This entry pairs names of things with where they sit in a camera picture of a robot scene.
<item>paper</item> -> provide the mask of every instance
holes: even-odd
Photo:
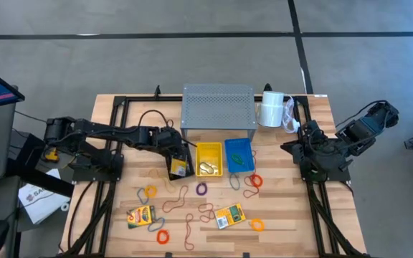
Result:
[[[60,179],[58,169],[50,170],[47,172],[47,175]],[[61,205],[70,201],[69,197],[52,193],[51,191],[44,190],[43,188],[33,186],[29,183],[19,189],[19,199],[22,206],[29,205],[25,209],[27,210],[28,216],[32,220],[33,224],[39,224],[50,214],[54,213],[54,211],[56,211],[59,207],[61,207]]]

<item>blue plastic container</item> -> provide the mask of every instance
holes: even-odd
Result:
[[[230,173],[248,172],[255,169],[249,138],[225,140],[224,145],[226,147],[227,168]],[[232,159],[234,154],[242,159],[242,165]]]

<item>yellow bin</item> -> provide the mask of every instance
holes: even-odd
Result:
[[[222,143],[197,143],[197,176],[222,176]]]

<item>wooden table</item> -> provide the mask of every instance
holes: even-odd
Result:
[[[97,96],[91,119],[93,122],[109,123],[114,97],[115,95]],[[317,120],[326,134],[333,137],[335,126],[328,98],[309,95],[308,99],[312,118]],[[136,125],[141,114],[150,109],[160,110],[167,119],[174,121],[175,128],[179,130],[180,102],[132,102],[127,126]],[[142,124],[164,125],[157,113],[147,114]],[[188,139],[193,142],[223,142],[228,138],[243,137],[246,137],[246,133],[241,131],[192,130],[188,134]],[[123,148],[125,166],[122,179],[117,184],[113,202],[106,256],[163,257],[166,252],[173,252],[175,257],[241,257],[244,252],[249,252],[252,257],[317,257],[318,252],[305,183],[300,178],[299,168],[293,164],[292,156],[280,149],[280,144],[295,139],[297,139],[296,134],[287,134],[279,128],[261,126],[258,128],[252,142],[252,148],[257,151],[257,174],[261,175],[264,183],[260,193],[249,199],[246,199],[242,192],[244,189],[250,188],[243,183],[243,178],[250,173],[241,173],[241,189],[239,191],[233,190],[229,185],[229,172],[227,171],[225,155],[223,177],[204,179],[192,176],[173,181],[172,184],[176,187],[176,192],[170,193],[169,191],[173,191],[173,189],[168,186],[168,191],[164,186],[166,179],[160,178],[155,171],[151,171],[157,169],[162,176],[166,177],[164,158],[155,153],[138,151],[125,146]],[[103,140],[89,139],[89,141],[99,148],[104,146]],[[191,149],[191,153],[195,157],[194,149]],[[196,185],[201,181],[206,182],[208,186],[208,193],[205,196],[198,196],[195,192]],[[157,243],[157,233],[148,232],[146,226],[136,229],[128,229],[127,227],[125,213],[133,207],[141,206],[136,191],[148,184],[155,185],[158,189],[156,197],[150,199],[148,204],[156,207],[157,216],[166,219],[163,228],[169,231],[170,241],[165,245]],[[63,249],[66,249],[67,246],[68,226],[72,211],[86,185],[86,182],[82,182],[75,187],[61,243]],[[77,211],[72,230],[73,242],[90,221],[96,185],[94,183],[90,187]],[[185,205],[167,214],[162,212],[162,204],[168,200],[177,200],[179,189],[183,185],[189,186]],[[329,182],[326,185],[333,220],[350,243],[360,252],[365,252],[366,248],[351,192],[337,182]],[[213,203],[215,210],[241,203],[247,219],[249,221],[255,218],[263,220],[265,230],[262,232],[253,231],[248,221],[223,230],[219,230],[213,220],[204,223],[199,220],[200,213],[197,207],[206,202]],[[190,223],[192,233],[189,242],[195,245],[195,249],[190,252],[184,249],[187,213],[194,215],[194,220]],[[322,227],[326,251],[330,252],[326,226],[323,222]],[[101,224],[99,224],[95,232],[94,252],[98,250],[101,229]]]

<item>concrete floor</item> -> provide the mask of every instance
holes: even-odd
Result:
[[[297,0],[302,32],[410,32],[413,1]],[[0,0],[0,34],[292,31],[284,0]],[[342,121],[372,100],[400,111],[351,167],[369,254],[413,257],[413,37],[304,38],[314,93]],[[0,76],[27,97],[17,110],[39,118],[89,118],[100,93],[180,93],[184,83],[223,82],[305,93],[295,40],[0,40]],[[43,124],[14,127],[42,137]],[[65,214],[23,234],[21,257],[53,255]]]

